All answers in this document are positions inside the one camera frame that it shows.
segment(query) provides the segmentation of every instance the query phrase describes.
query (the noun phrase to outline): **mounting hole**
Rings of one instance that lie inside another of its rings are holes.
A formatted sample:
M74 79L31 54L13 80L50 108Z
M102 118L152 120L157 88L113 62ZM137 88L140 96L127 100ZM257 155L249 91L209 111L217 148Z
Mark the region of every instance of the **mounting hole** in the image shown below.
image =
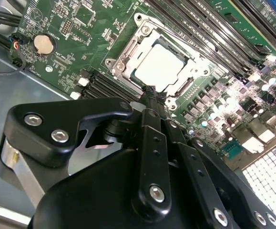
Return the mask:
M191 158L193 158L193 160L197 160L196 156L194 154L191 154Z
M156 156L160 156L160 152L158 150L154 150L153 153L156 155Z
M197 173L201 176L201 177L204 177L204 173L199 169L197 170Z
M155 142L158 142L158 143L161 142L161 139L159 139L157 137L154 137L153 139L155 140Z

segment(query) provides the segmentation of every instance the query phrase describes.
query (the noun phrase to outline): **ram slot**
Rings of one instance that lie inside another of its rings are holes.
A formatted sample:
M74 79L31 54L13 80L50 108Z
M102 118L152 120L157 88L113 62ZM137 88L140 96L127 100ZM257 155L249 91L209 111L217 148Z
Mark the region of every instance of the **ram slot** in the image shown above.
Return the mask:
M247 4L246 0L229 0L234 6L236 6L262 33L264 37L273 45L276 49L276 30L259 15L253 6Z
M183 35L185 35L192 42L194 42L198 46L198 49L202 55L204 55L206 58L213 61L214 63L224 66L233 75L236 75L237 73L236 68L231 68L228 64L225 63L225 59L222 59L222 57L219 56L216 52L209 49L209 47L207 47L203 41L200 41L199 39L195 38L194 35L190 31L188 31L188 29L182 23L180 23L177 19L175 19L173 15L171 15L169 12L166 11L166 9L160 6L157 3L157 0L146 0L146 1L151 7L153 7L156 11L162 14L168 21L172 22L174 26L177 27L177 29Z
M234 42L234 39L231 39L229 36L225 34L225 30L220 29L207 15L205 15L202 11L196 7L195 4L192 3L191 0L180 0L181 5L185 7L187 10L191 10L191 14L194 14L196 17L198 17L199 20L201 20L201 25L205 24L209 28L208 30L213 30L215 35L217 37L220 37L221 40L226 42L226 46L229 46L233 50L236 51L234 53L238 58L241 58L241 60L244 62L244 64L249 67L253 68L253 65L251 64L252 60L245 52L242 47L238 46L236 42Z
M172 0L165 0L164 3L165 2L169 3L166 6L172 9L178 15L178 17L181 17L181 21L183 22L183 24L185 24L189 29L191 29L191 32L193 32L194 35L199 37L199 39L201 39L204 42L212 43L215 46L216 53L220 55L224 59L224 61L233 66L233 68L237 72L245 74L245 72L243 71L243 65L240 62L238 62L236 58L234 58L232 55L226 52L225 49L211 36L208 36L206 33L204 33L204 31L201 30L200 26L190 18L189 14L187 14L183 9L176 6Z
M227 53L229 59L232 59L233 62L238 62L242 68L253 68L253 65L250 64L249 59L242 56L240 54L241 51L236 46L230 44L228 40L223 39L223 37L219 35L220 32L217 31L215 27L212 25L209 26L209 24L202 19L204 16L196 11L194 6L180 4L177 5L177 8L185 14L192 23L195 23L197 28L199 27L200 31L203 31L207 39L211 40L211 42L214 43L216 47L219 47L220 50L224 50L224 53Z
M211 20L216 26L219 26L221 31L231 40L234 40L236 44L242 47L249 56L256 60L262 60L264 58L264 56L260 55L258 53L258 50L252 44L250 44L241 34L239 34L239 32L237 32L228 22L226 22L225 19L218 12L216 12L208 2L206 2L205 0L190 1L193 1L193 4L198 7L199 10L202 10L204 14L207 15L207 18L209 20Z

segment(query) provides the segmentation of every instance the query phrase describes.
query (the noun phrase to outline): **cable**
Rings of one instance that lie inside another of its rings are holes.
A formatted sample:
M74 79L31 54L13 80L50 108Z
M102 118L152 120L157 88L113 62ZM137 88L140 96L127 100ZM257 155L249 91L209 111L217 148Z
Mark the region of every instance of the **cable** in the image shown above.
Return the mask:
M13 43L13 47L16 50L16 53L18 54L19 58L22 60L22 65L21 65L21 67L19 69L15 70L13 72L0 73L0 75L14 75L14 74L17 74L20 71L22 71L26 67L26 65L27 65L27 63L25 61L25 58L24 58L24 55L20 51L19 43L18 42L14 42Z
M20 16L16 16L16 15L13 15L13 14L10 14L10 13L4 13L4 12L1 12L1 11L0 11L0 18L9 19L9 20L16 21L16 22L17 21L20 22L20 20L21 20Z
M4 18L0 18L0 24L9 25L9 26L12 26L12 27L18 27L19 26L19 22L10 21L10 20L4 19Z
M6 0L15 10L23 14L24 7L17 0Z

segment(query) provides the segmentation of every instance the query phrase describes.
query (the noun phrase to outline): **silver screw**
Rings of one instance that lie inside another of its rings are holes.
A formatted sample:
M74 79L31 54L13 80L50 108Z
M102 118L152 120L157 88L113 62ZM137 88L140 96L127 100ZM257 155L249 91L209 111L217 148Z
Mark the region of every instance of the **silver screw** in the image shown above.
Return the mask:
M141 28L141 33L144 35L144 36L147 36L148 34L150 34L151 32L151 29L148 27L148 26L143 26Z
M28 114L24 117L24 121L26 124L31 126L39 126L40 124L42 124L42 119L35 114Z
M65 143L69 140L69 135L64 130L54 130L51 133L51 137L55 142Z
M200 147L203 147L204 144L202 143L202 141L200 141L199 139L196 140L196 143L200 146Z
M172 127L177 128L176 123L174 123L173 121L170 121L170 124L171 124Z
M151 194L151 197L155 201L157 201L159 203L162 203L164 201L164 193L163 193L162 189L159 188L158 186L156 186L156 185L151 186L149 189L149 192Z
M272 215L270 215L269 213L267 213L267 217L268 217L269 221L270 221L273 225L276 226L276 219L275 219Z
M266 220L264 219L264 217L258 213L257 211L254 213L254 216L256 217L256 219L264 226L266 226Z
M53 72L53 68L50 65L47 65L45 68L46 72L51 73Z
M218 208L215 208L213 210L213 213L214 213L215 219L221 225L223 225L224 227L228 226L228 219L227 219L227 217L224 215L224 213L221 210L219 210Z
M118 63L117 64L117 69L120 70L120 71L123 71L125 68L124 64L123 63Z

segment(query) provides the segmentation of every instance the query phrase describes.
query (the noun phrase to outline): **dimm slot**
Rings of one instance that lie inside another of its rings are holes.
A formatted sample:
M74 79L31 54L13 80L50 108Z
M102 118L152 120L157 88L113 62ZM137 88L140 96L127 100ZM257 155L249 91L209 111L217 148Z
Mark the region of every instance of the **dimm slot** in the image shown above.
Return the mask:
M199 28L199 31L200 30L204 31L202 33L208 40L211 40L211 42L214 43L216 47L219 47L220 50L224 50L225 55L227 55L228 58L233 61L233 63L240 64L239 65L240 68L243 68L243 67L253 68L253 66L247 60L244 60L243 57L235 50L236 48L231 47L231 45L228 42L226 42L226 40L224 40L224 41L227 43L227 45L222 45L222 43L219 40L217 40L217 38L209 30L207 30L202 25L201 22L199 22L198 20L195 20L195 18L190 14L190 10L193 14L195 14L196 16L199 16L200 20L202 20L202 16L198 12L196 12L193 7L188 8L188 7L183 7L183 6L182 7L177 6L177 8L179 10L181 10L181 12L183 12L188 18L190 18L192 23L195 22L195 26L197 27L197 29Z
M241 13L247 21L255 27L257 31L262 35L262 37L272 45L276 50L276 33L270 33L268 29L265 28L265 21L258 20L239 0L228 0L236 10Z
M169 3L169 7L172 10L174 10L174 12L176 12L179 16L181 16L183 21L189 20L188 22L190 22L190 25L193 27L194 30L196 30L206 40L208 40L209 42L215 45L215 47L218 49L216 53L219 54L224 59L224 61L227 61L229 64L233 65L233 67L237 72L244 73L244 72L241 72L243 70L243 66L233 56L231 56L229 53L226 53L224 48L219 43L217 43L213 38L205 34L200 29L198 24L194 20L192 20L190 16L183 11L183 9L180 9L178 6L176 6L172 0L165 0L165 1Z
M171 21L174 26L177 26L177 29L190 38L197 46L199 46L200 52L207 57L209 60L212 60L216 64L221 64L226 69L228 69L230 72L233 73L233 75L236 74L236 70L230 68L229 65L227 65L224 60L222 60L215 52L210 50L208 47L206 47L202 42L200 42L198 39L196 39L193 34L191 34L186 27L184 27L182 24L180 24L173 16L171 16L169 13L166 12L166 10L161 7L156 0L147 0L148 4L153 7L155 10L157 10L160 14L162 14L165 18L167 18L169 21Z
M217 34L219 34L220 36L222 36L222 38L226 41L226 43L228 43L234 50L236 50L238 52L239 55L241 55L241 57L243 58L243 60L245 61L245 64L247 66L249 66L250 68L253 67L253 65L251 64L251 61L255 61L255 59L251 58L251 55L249 55L248 52L245 51L244 48L242 48L241 46L238 45L238 43L236 43L234 41L234 39L232 39L228 33L225 33L225 29L221 29L219 28L219 26L214 23L211 17L208 17L207 15L205 15L204 12L202 12L198 6L196 6L196 4L193 4L192 0L180 0L181 4L183 4L185 7L189 8L192 10L192 12L198 16L204 23L208 24L209 27L211 29L213 29Z

